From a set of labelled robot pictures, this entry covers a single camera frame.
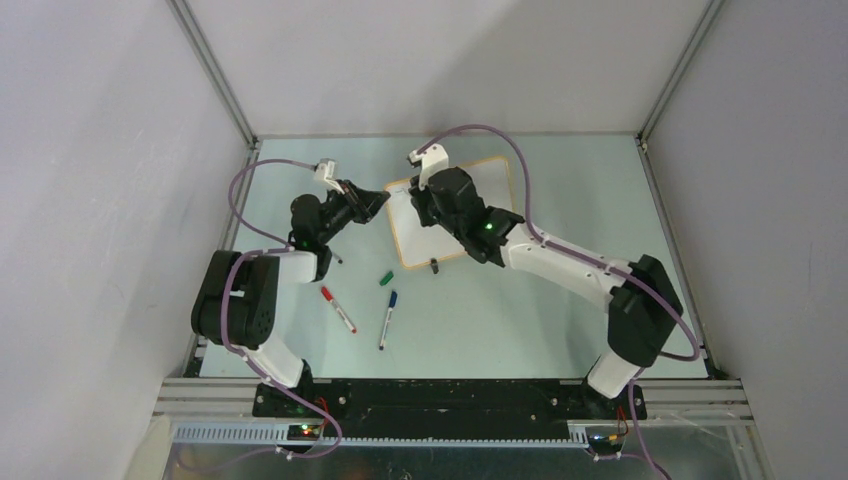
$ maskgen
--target gray wall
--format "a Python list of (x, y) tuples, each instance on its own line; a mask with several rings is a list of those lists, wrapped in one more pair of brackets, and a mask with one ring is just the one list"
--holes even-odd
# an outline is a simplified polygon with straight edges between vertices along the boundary
[(635, 132), (706, 0), (193, 0), (260, 134)]
[(728, 2), (649, 152), (781, 479), (844, 477), (848, 2)]
[(166, 2), (0, 6), (0, 476), (121, 478), (245, 149)]

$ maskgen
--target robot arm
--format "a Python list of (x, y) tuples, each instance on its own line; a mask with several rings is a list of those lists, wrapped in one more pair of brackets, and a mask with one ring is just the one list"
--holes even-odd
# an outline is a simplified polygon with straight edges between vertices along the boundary
[[(321, 160), (314, 180), (327, 188), (324, 202), (311, 194), (291, 203), (288, 242), (294, 251), (285, 255), (260, 255), (246, 260), (238, 270), (230, 292), (227, 332), (263, 371), (287, 387), (298, 385), (304, 362), (273, 335), (277, 285), (317, 282), (324, 278), (333, 253), (327, 243), (351, 221), (370, 222), (389, 199), (388, 192), (363, 190), (349, 180), (335, 179), (336, 162)], [(222, 345), (221, 305), (225, 279), (241, 256), (219, 250), (212, 256), (191, 314), (192, 330)], [(280, 279), (280, 270), (286, 272)]]
[[(675, 321), (637, 286), (610, 273), (616, 267), (652, 286), (682, 313), (682, 306), (662, 264), (649, 256), (639, 262), (606, 258), (542, 232), (533, 236), (521, 215), (486, 206), (470, 175), (450, 167), (444, 148), (435, 144), (413, 151), (409, 161), (421, 168), (410, 181), (412, 205), (424, 227), (445, 228), (480, 263), (524, 270), (577, 293), (608, 314), (607, 342), (587, 376), (592, 389), (606, 398), (618, 396), (640, 368), (653, 365)], [(599, 268), (549, 248), (556, 244), (600, 260)]]

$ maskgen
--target whiteboard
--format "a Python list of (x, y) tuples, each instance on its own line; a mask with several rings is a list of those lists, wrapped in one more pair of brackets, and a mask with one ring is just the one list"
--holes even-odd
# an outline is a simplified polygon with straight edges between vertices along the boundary
[[(515, 211), (506, 157), (486, 158), (460, 167), (474, 180), (477, 194), (486, 205)], [(401, 265), (413, 269), (428, 265), (433, 258), (443, 262), (465, 255), (465, 248), (444, 228), (421, 226), (411, 203), (409, 180), (398, 180), (385, 188), (392, 195), (386, 207)]]

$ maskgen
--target white table surface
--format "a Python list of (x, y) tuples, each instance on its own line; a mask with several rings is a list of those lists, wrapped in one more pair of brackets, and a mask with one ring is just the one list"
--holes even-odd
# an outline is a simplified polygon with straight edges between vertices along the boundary
[[(424, 137), (265, 140), (260, 159), (338, 161), (338, 178), (382, 190), (414, 174), (406, 155)], [(633, 139), (626, 135), (516, 136), (528, 160), (536, 224), (568, 241), (616, 257), (657, 257), (680, 292), (677, 274)], [(453, 164), (494, 155), (510, 159), (523, 213), (520, 167), (509, 146), (493, 136), (441, 142)], [(259, 228), (285, 237), (289, 204), (302, 193), (324, 198), (309, 172), (286, 165), (259, 167), (244, 210)], [(235, 249), (274, 243), (241, 228)], [(605, 315), (561, 287), (525, 272), (480, 265), (468, 257), (405, 270), (398, 260), (387, 214), (350, 224), (331, 242), (343, 265), (333, 264), (324, 284), (358, 328), (351, 334), (319, 293), (319, 284), (282, 285), (275, 334), (305, 358), (316, 377), (359, 378), (580, 378), (606, 347)], [(394, 271), (386, 287), (378, 282)], [(384, 351), (377, 349), (391, 289), (397, 307)], [(689, 353), (675, 329), (666, 350)], [(254, 376), (223, 347), (209, 345), (201, 376)], [(653, 378), (703, 378), (703, 362), (659, 359)]]

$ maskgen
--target purple cable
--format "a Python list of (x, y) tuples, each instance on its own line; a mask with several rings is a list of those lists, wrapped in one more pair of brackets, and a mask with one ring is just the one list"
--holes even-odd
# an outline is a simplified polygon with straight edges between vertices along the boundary
[[(678, 355), (676, 353), (667, 353), (667, 352), (660, 352), (660, 355), (663, 356), (663, 357), (666, 357), (666, 358), (671, 358), (673, 360), (680, 360), (680, 361), (683, 361), (683, 362), (694, 362), (694, 361), (698, 360), (698, 358), (701, 356), (700, 355), (701, 351), (700, 351), (700, 348), (698, 347), (698, 340), (695, 338), (695, 334), (692, 333), (692, 330), (689, 328), (688, 325), (686, 325), (686, 323), (683, 321), (683, 318), (680, 315), (678, 315), (678, 313), (674, 310), (674, 308), (672, 308), (672, 306), (668, 303), (668, 301), (666, 301), (666, 299), (664, 299), (653, 288), (648, 286), (645, 282), (634, 277), (630, 273), (619, 269), (618, 267), (611, 266), (611, 265), (607, 264), (606, 262), (604, 262), (602, 260), (592, 258), (589, 255), (586, 255), (582, 252), (578, 252), (576, 250), (568, 248), (565, 245), (560, 245), (560, 244), (558, 244), (556, 242), (552, 242), (550, 240), (546, 241), (544, 239), (544, 237), (542, 237), (542, 235), (539, 234), (539, 232), (536, 230), (536, 226), (533, 225), (533, 219), (532, 219), (532, 216), (531, 216), (531, 209), (530, 209), (530, 192), (531, 192), (530, 170), (527, 167), (527, 160), (524, 158), (524, 154), (521, 153), (521, 149), (518, 147), (518, 144), (516, 144), (515, 141), (512, 138), (510, 138), (509, 135), (507, 135), (505, 132), (503, 132), (503, 131), (495, 128), (495, 127), (490, 127), (488, 125), (481, 125), (481, 124), (460, 125), (458, 127), (454, 127), (454, 128), (445, 130), (444, 132), (436, 135), (432, 140), (425, 143), (421, 148), (419, 148), (418, 153), (424, 153), (428, 148), (430, 148), (430, 146), (432, 146), (434, 143), (438, 142), (439, 140), (442, 140), (445, 137), (449, 137), (451, 135), (457, 134), (457, 133), (465, 131), (465, 130), (485, 130), (487, 132), (494, 133), (495, 135), (497, 135), (497, 136), (501, 137), (503, 140), (505, 140), (509, 144), (509, 146), (512, 147), (512, 149), (515, 151), (515, 155), (518, 157), (518, 162), (521, 164), (521, 171), (522, 171), (522, 174), (524, 176), (524, 217), (527, 220), (528, 230), (530, 230), (530, 234), (533, 235), (533, 237), (536, 239), (536, 241), (538, 241), (539, 243), (541, 243), (541, 244), (543, 244), (547, 247), (550, 247), (553, 250), (556, 250), (560, 253), (563, 253), (563, 254), (568, 255), (570, 257), (576, 258), (576, 259), (578, 259), (578, 260), (580, 260), (584, 263), (587, 263), (587, 264), (589, 264), (593, 267), (600, 268), (600, 269), (603, 269), (603, 270), (608, 270), (613, 275), (616, 275), (617, 277), (622, 278), (622, 279), (624, 279), (628, 282), (631, 282), (634, 285), (636, 285), (637, 287), (639, 287), (642, 291), (644, 291), (651, 298), (653, 298), (654, 301), (656, 301), (658, 304), (660, 304), (660, 306), (666, 312), (668, 312), (669, 315), (671, 315), (671, 318), (673, 318), (674, 321), (677, 323), (677, 325), (680, 326), (680, 328), (683, 330), (683, 333), (686, 335), (686, 338), (689, 340), (689, 344), (692, 346), (692, 354), (691, 355)], [(668, 475), (668, 472), (663, 470), (663, 468), (660, 467), (659, 465), (657, 465), (657, 463), (654, 462), (653, 459), (651, 458), (651, 454), (648, 452), (648, 447), (645, 445), (644, 439), (642, 438), (642, 432), (639, 429), (639, 422), (637, 420), (638, 417), (636, 416), (636, 405), (635, 405), (634, 400), (633, 400), (633, 385), (634, 385), (634, 382), (636, 381), (636, 379), (639, 377), (639, 375), (641, 375), (642, 372), (644, 372), (644, 371), (645, 371), (644, 368), (640, 369), (636, 373), (636, 375), (633, 378), (630, 379), (630, 382), (628, 382), (627, 388), (628, 388), (628, 398), (629, 398), (629, 403), (630, 403), (630, 417), (633, 419), (633, 429), (636, 431), (636, 435), (639, 437), (639, 444), (642, 446), (642, 453), (645, 455), (645, 458), (643, 460), (648, 462), (648, 464), (651, 466), (651, 468), (654, 469), (654, 472), (656, 472), (657, 475), (662, 475), (666, 479), (670, 480), (671, 477)]]
[(286, 387), (282, 383), (280, 383), (277, 380), (275, 380), (274, 378), (270, 377), (268, 375), (268, 373), (265, 372), (264, 370), (262, 370), (262, 367), (257, 365), (250, 357), (247, 356), (247, 354), (245, 354), (243, 351), (237, 349), (236, 347), (234, 347), (230, 343), (230, 333), (227, 331), (227, 319), (229, 318), (228, 313), (229, 313), (229, 308), (230, 308), (230, 291), (232, 291), (232, 289), (233, 289), (233, 284), (235, 283), (235, 280), (236, 280), (236, 273), (238, 272), (238, 269), (241, 267), (241, 265), (245, 262), (245, 260), (247, 260), (250, 257), (254, 257), (254, 256), (262, 255), (262, 254), (280, 255), (280, 254), (283, 254), (283, 253), (287, 253), (288, 251), (289, 251), (289, 247), (269, 248), (268, 250), (264, 250), (264, 251), (263, 250), (249, 250), (247, 252), (242, 253), (241, 256), (239, 256), (236, 259), (236, 262), (233, 264), (233, 267), (230, 268), (230, 274), (227, 275), (227, 283), (224, 284), (224, 298), (221, 301), (221, 343), (224, 344), (224, 348), (226, 348), (230, 353), (234, 353), (234, 354), (240, 356), (245, 362), (247, 362), (247, 366), (250, 367), (251, 370), (256, 372), (256, 374), (259, 375), (259, 378), (261, 378), (265, 381), (268, 381), (275, 388), (277, 388), (279, 391), (283, 392), (286, 396), (288, 396), (292, 400), (300, 403), (304, 407), (312, 410), (313, 412), (321, 415), (322, 417), (327, 419), (327, 421), (330, 422), (333, 425), (333, 428), (336, 429), (336, 441), (333, 442), (333, 444), (330, 446), (329, 449), (324, 450), (323, 452), (318, 452), (318, 453), (295, 453), (295, 452), (291, 452), (291, 451), (286, 451), (286, 456), (289, 456), (289, 457), (318, 458), (318, 457), (323, 457), (324, 455), (329, 455), (333, 450), (338, 448), (339, 444), (341, 444), (342, 427), (339, 425), (339, 422), (337, 422), (336, 419), (333, 418), (332, 415), (325, 412), (323, 409), (316, 407), (315, 405), (313, 405), (309, 401), (305, 400), (304, 398), (302, 398), (298, 394), (289, 390), (288, 387)]
[(236, 176), (233, 177), (233, 181), (230, 182), (230, 189), (229, 189), (229, 194), (227, 195), (227, 200), (230, 203), (230, 210), (232, 210), (233, 215), (235, 215), (235, 217), (238, 219), (238, 221), (242, 225), (253, 230), (254, 232), (258, 233), (259, 235), (262, 235), (263, 237), (268, 237), (271, 240), (276, 240), (276, 241), (282, 243), (283, 245), (288, 246), (289, 242), (283, 240), (282, 238), (280, 238), (280, 237), (278, 237), (278, 236), (276, 236), (272, 233), (268, 233), (265, 230), (262, 230), (258, 227), (255, 227), (253, 224), (251, 224), (250, 222), (245, 220), (244, 217), (241, 215), (241, 213), (239, 213), (238, 208), (236, 207), (235, 192), (236, 192), (236, 185), (238, 184), (239, 180), (241, 180), (242, 177), (247, 175), (248, 172), (252, 171), (256, 167), (258, 167), (260, 165), (268, 165), (269, 163), (283, 163), (283, 164), (286, 164), (286, 165), (294, 165), (296, 167), (305, 168), (307, 170), (312, 170), (312, 171), (315, 170), (315, 165), (310, 165), (308, 163), (303, 163), (303, 162), (297, 162), (295, 160), (286, 160), (284, 158), (277, 158), (277, 159), (272, 159), (272, 160), (260, 160), (256, 163), (254, 163), (253, 165), (248, 165), (248, 166), (242, 168), (241, 170), (239, 170), (239, 172), (236, 174)]
[(302, 168), (305, 168), (307, 170), (315, 170), (314, 165), (309, 165), (308, 163), (297, 162), (297, 161), (294, 161), (294, 160), (286, 160), (286, 159), (261, 160), (261, 161), (258, 161), (258, 162), (254, 163), (252, 165), (248, 165), (248, 166), (244, 167), (243, 169), (239, 170), (239, 172), (236, 173), (236, 175), (233, 177), (233, 180), (230, 182), (230, 188), (229, 188), (229, 192), (228, 192), (228, 195), (227, 195), (227, 200), (230, 204), (230, 209), (232, 210), (233, 215), (238, 219), (238, 221), (240, 223), (242, 223), (244, 226), (246, 226), (247, 228), (249, 228), (250, 230), (253, 230), (254, 232), (256, 232), (256, 233), (258, 233), (258, 234), (260, 234), (264, 237), (270, 238), (272, 240), (276, 240), (276, 241), (282, 243), (285, 246), (282, 247), (282, 248), (270, 248), (270, 249), (267, 249), (267, 250), (264, 250), (264, 251), (263, 250), (250, 250), (250, 251), (242, 253), (236, 259), (235, 263), (233, 264), (233, 267), (230, 269), (229, 275), (227, 275), (227, 282), (224, 285), (224, 298), (221, 301), (221, 342), (224, 344), (224, 348), (226, 348), (227, 351), (229, 351), (230, 353), (234, 353), (234, 354), (238, 355), (239, 357), (241, 357), (242, 359), (244, 359), (245, 362), (247, 363), (248, 367), (250, 367), (250, 369), (253, 370), (254, 373), (256, 373), (259, 376), (259, 378), (269, 381), (276, 389), (283, 392), (285, 395), (287, 395), (292, 400), (295, 400), (296, 402), (300, 403), (301, 405), (305, 406), (306, 408), (309, 408), (310, 410), (318, 413), (319, 415), (321, 415), (322, 417), (327, 419), (327, 421), (330, 422), (330, 424), (333, 425), (333, 428), (336, 429), (336, 440), (335, 440), (335, 442), (333, 442), (333, 444), (330, 446), (329, 449), (327, 449), (323, 452), (319, 452), (319, 453), (308, 453), (308, 452), (307, 453), (295, 453), (295, 452), (285, 450), (282, 447), (264, 447), (264, 448), (257, 448), (255, 450), (251, 450), (251, 451), (246, 452), (242, 455), (239, 455), (238, 457), (235, 457), (231, 460), (228, 460), (224, 463), (221, 463), (219, 465), (215, 465), (215, 466), (212, 466), (212, 467), (191, 467), (191, 466), (188, 466), (188, 465), (183, 463), (183, 461), (180, 458), (179, 453), (178, 453), (177, 454), (177, 461), (176, 461), (177, 466), (186, 470), (186, 471), (190, 471), (190, 472), (193, 472), (193, 473), (205, 474), (205, 473), (216, 472), (218, 470), (223, 470), (225, 468), (228, 468), (228, 467), (230, 467), (230, 466), (232, 466), (232, 465), (234, 465), (238, 462), (241, 462), (242, 460), (245, 460), (247, 458), (253, 457), (255, 455), (264, 454), (264, 453), (286, 452), (286, 456), (292, 457), (292, 458), (318, 458), (318, 457), (323, 457), (325, 455), (329, 455), (330, 453), (333, 452), (333, 450), (338, 448), (339, 445), (341, 444), (341, 441), (342, 441), (342, 427), (339, 425), (339, 423), (336, 421), (336, 419), (333, 418), (332, 415), (330, 415), (329, 413), (327, 413), (323, 409), (320, 409), (320, 408), (316, 407), (315, 405), (312, 405), (306, 399), (300, 397), (296, 393), (289, 390), (285, 385), (283, 385), (280, 382), (276, 381), (275, 379), (271, 378), (268, 375), (267, 372), (262, 370), (262, 368), (259, 365), (257, 365), (253, 360), (248, 358), (247, 355), (244, 354), (244, 352), (237, 349), (236, 347), (234, 347), (230, 343), (230, 335), (229, 335), (229, 331), (227, 329), (227, 319), (229, 318), (228, 315), (229, 315), (229, 307), (230, 307), (230, 292), (232, 291), (233, 284), (235, 283), (236, 273), (238, 272), (238, 269), (245, 262), (245, 260), (247, 260), (249, 257), (262, 255), (262, 254), (280, 255), (280, 254), (287, 253), (290, 250), (290, 245), (287, 241), (283, 240), (282, 238), (280, 238), (280, 237), (278, 237), (278, 236), (276, 236), (272, 233), (266, 232), (266, 231), (264, 231), (264, 230), (262, 230), (262, 229), (260, 229), (256, 226), (252, 225), (250, 222), (248, 222), (241, 215), (241, 213), (239, 213), (238, 208), (236, 208), (236, 204), (235, 204), (235, 189), (236, 189), (236, 185), (238, 184), (239, 180), (241, 180), (242, 177), (244, 177), (248, 172), (252, 171), (256, 167), (258, 167), (260, 165), (267, 165), (267, 164), (270, 164), (270, 163), (282, 163), (282, 164), (302, 167)]
[[(646, 463), (648, 462), (648, 460), (646, 460), (645, 457), (640, 457), (639, 455), (634, 455), (632, 453), (622, 453), (621, 456), (619, 457), (618, 455), (597, 455), (595, 453), (595, 451), (592, 450), (591, 448), (589, 450), (584, 450), (584, 452), (586, 452), (586, 454), (588, 454), (592, 458), (597, 456), (598, 460), (602, 460), (602, 461), (621, 460), (622, 458), (635, 458), (637, 460), (642, 460), (643, 462), (646, 462)], [(660, 475), (665, 477), (664, 480), (671, 480), (671, 475), (664, 468), (662, 468), (660, 466), (660, 464), (651, 461), (650, 465), (653, 465), (655, 467), (654, 471), (658, 471), (660, 473)]]
[(530, 234), (533, 235), (533, 237), (536, 239), (536, 241), (538, 241), (539, 243), (544, 244), (545, 246), (548, 246), (548, 247), (550, 247), (550, 248), (552, 248), (552, 249), (554, 249), (554, 250), (556, 250), (560, 253), (564, 253), (564, 254), (566, 254), (570, 257), (576, 258), (576, 259), (578, 259), (578, 260), (580, 260), (584, 263), (588, 263), (589, 265), (591, 265), (593, 267), (604, 269), (604, 270), (609, 269), (610, 273), (612, 273), (613, 275), (616, 275), (620, 278), (623, 278), (624, 280), (627, 280), (627, 281), (633, 283), (634, 285), (639, 287), (641, 290), (643, 290), (645, 293), (650, 295), (650, 297), (653, 298), (658, 304), (660, 304), (660, 306), (666, 312), (668, 312), (669, 315), (671, 315), (671, 318), (673, 318), (674, 321), (677, 322), (677, 324), (680, 326), (680, 328), (683, 329), (683, 333), (686, 334), (686, 338), (689, 339), (689, 343), (692, 345), (692, 350), (693, 350), (692, 355), (687, 355), (687, 356), (677, 355), (675, 353), (660, 352), (661, 356), (671, 358), (671, 359), (674, 359), (674, 360), (681, 360), (681, 361), (685, 361), (685, 362), (694, 362), (695, 360), (697, 360), (701, 356), (700, 355), (701, 351), (700, 351), (700, 348), (698, 347), (698, 340), (695, 338), (695, 334), (692, 333), (692, 330), (690, 330), (689, 327), (686, 325), (686, 323), (683, 321), (683, 318), (681, 318), (680, 315), (677, 314), (677, 312), (674, 310), (674, 308), (672, 308), (672, 306), (664, 298), (662, 298), (662, 296), (659, 293), (657, 293), (653, 288), (651, 288), (647, 284), (645, 284), (645, 282), (639, 280), (638, 278), (634, 277), (633, 275), (630, 275), (629, 273), (627, 273), (627, 272), (625, 272), (625, 271), (623, 271), (623, 270), (621, 270), (617, 267), (610, 266), (609, 264), (607, 264), (606, 262), (604, 262), (602, 260), (592, 258), (589, 255), (586, 255), (585, 253), (578, 252), (577, 250), (573, 250), (571, 248), (568, 248), (565, 245), (560, 245), (560, 244), (552, 242), (552, 241), (546, 241), (544, 239), (544, 237), (542, 237), (542, 235), (536, 230), (536, 226), (533, 225), (533, 217), (531, 215), (532, 211), (531, 211), (531, 208), (530, 208), (530, 193), (531, 193), (530, 170), (527, 167), (527, 160), (524, 158), (524, 154), (521, 153), (521, 149), (518, 148), (518, 144), (516, 144), (515, 141), (512, 138), (509, 137), (509, 135), (507, 135), (506, 133), (504, 133), (503, 131), (501, 131), (501, 130), (495, 128), (495, 127), (490, 127), (488, 125), (480, 125), (480, 124), (473, 124), (473, 123), (468, 124), (468, 125), (460, 125), (458, 127), (454, 127), (454, 128), (445, 130), (444, 132), (436, 135), (432, 140), (425, 143), (421, 148), (419, 148), (418, 153), (424, 153), (428, 148), (430, 148), (431, 145), (438, 142), (439, 140), (441, 140), (445, 137), (449, 137), (451, 135), (457, 134), (459, 132), (465, 131), (465, 130), (485, 130), (487, 132), (494, 133), (495, 135), (504, 139), (509, 144), (509, 146), (512, 147), (512, 149), (515, 151), (515, 155), (518, 157), (518, 162), (521, 164), (521, 171), (524, 175), (524, 217), (527, 220), (527, 228), (528, 228), (528, 230), (530, 230)]

